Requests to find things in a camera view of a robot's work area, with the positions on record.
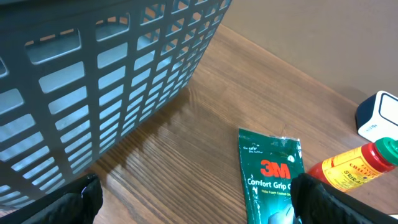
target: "gray basket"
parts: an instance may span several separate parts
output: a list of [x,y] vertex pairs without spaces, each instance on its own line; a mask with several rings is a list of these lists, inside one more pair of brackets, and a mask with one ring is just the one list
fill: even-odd
[[22,2],[0,21],[0,204],[73,180],[189,81],[230,0]]

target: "bottle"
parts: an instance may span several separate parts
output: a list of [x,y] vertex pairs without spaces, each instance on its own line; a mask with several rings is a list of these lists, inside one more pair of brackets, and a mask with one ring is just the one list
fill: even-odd
[[398,166],[398,141],[382,138],[314,165],[308,174],[347,192]]

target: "wooden table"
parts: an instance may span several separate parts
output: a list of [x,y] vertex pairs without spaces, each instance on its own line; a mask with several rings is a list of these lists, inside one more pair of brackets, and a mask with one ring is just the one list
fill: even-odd
[[[220,26],[187,87],[87,171],[103,185],[95,223],[245,223],[238,127],[300,138],[308,169],[367,143],[356,107]],[[397,213],[397,171],[350,194]]]

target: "bottle label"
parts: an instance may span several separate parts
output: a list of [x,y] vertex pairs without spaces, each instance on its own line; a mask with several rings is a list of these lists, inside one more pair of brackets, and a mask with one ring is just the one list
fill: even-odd
[[342,192],[359,187],[382,174],[369,165],[362,155],[361,147],[323,161],[322,170],[329,183]]

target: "wall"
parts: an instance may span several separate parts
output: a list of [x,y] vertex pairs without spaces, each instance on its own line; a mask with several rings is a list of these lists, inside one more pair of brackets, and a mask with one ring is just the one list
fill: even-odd
[[398,96],[398,1],[233,0],[223,24],[360,103]]

